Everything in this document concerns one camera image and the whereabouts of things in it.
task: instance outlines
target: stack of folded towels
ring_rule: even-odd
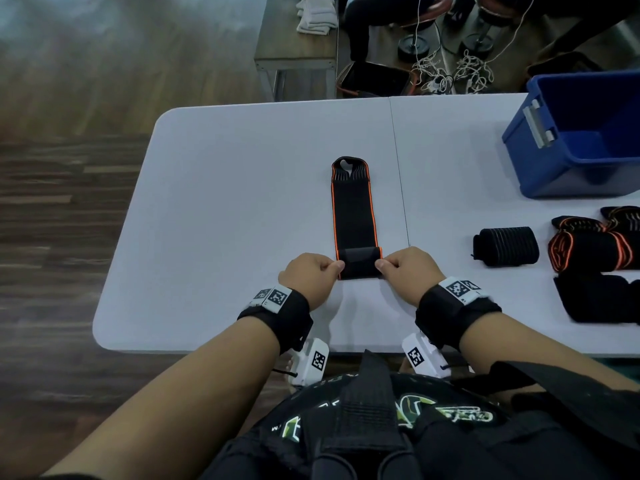
[[[300,23],[297,30],[302,34],[327,35],[338,28],[338,15],[334,0],[300,0],[296,5]]]

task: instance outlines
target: forearm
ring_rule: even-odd
[[[48,474],[197,476],[242,426],[279,353],[265,323],[238,320],[151,381]]]
[[[489,372],[495,362],[513,360],[556,365],[596,379],[612,389],[640,389],[622,374],[503,313],[487,314],[476,320],[462,336],[460,352],[480,374]]]

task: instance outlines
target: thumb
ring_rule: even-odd
[[[338,275],[344,269],[344,261],[333,261],[329,266],[324,270],[325,274],[331,277],[332,281],[336,281],[338,279]]]
[[[376,267],[378,268],[378,271],[382,273],[382,276],[384,276],[388,282],[393,284],[393,281],[396,279],[398,268],[389,263],[386,259],[378,259],[376,261]]]

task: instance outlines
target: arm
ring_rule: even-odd
[[[342,261],[303,254],[278,281],[302,293],[314,310],[343,268]],[[264,322],[236,321],[149,382],[46,475],[196,477],[237,434],[279,354],[278,338]]]
[[[395,252],[377,261],[376,266],[396,293],[413,306],[418,306],[427,290],[445,279],[433,258],[418,248]],[[495,362],[514,360],[556,365],[613,389],[640,389],[622,374],[502,313],[487,314],[472,323],[460,339],[460,352],[482,374],[489,372]]]

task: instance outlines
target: tangled white cord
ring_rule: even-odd
[[[412,70],[417,71],[419,74],[417,85],[420,86],[422,91],[428,91],[432,94],[451,94],[453,91],[453,85],[459,80],[467,80],[466,94],[477,94],[483,91],[489,84],[493,82],[493,71],[489,67],[489,63],[494,62],[498,57],[503,55],[504,51],[516,40],[518,31],[524,23],[526,15],[531,10],[533,3],[536,0],[531,0],[529,7],[525,10],[520,24],[513,33],[512,39],[509,43],[500,51],[494,58],[484,61],[475,55],[469,55],[469,51],[465,50],[464,57],[458,61],[456,72],[451,75],[442,67],[438,67],[434,58],[442,48],[442,35],[440,34],[440,28],[436,23],[436,30],[438,32],[438,38],[440,39],[440,46],[434,53],[427,55],[426,57],[418,60],[418,55],[415,56],[415,64]],[[418,17],[420,17],[420,0],[418,0]],[[415,37],[418,37],[418,26],[415,28]],[[422,76],[428,78],[427,82],[422,82]]]

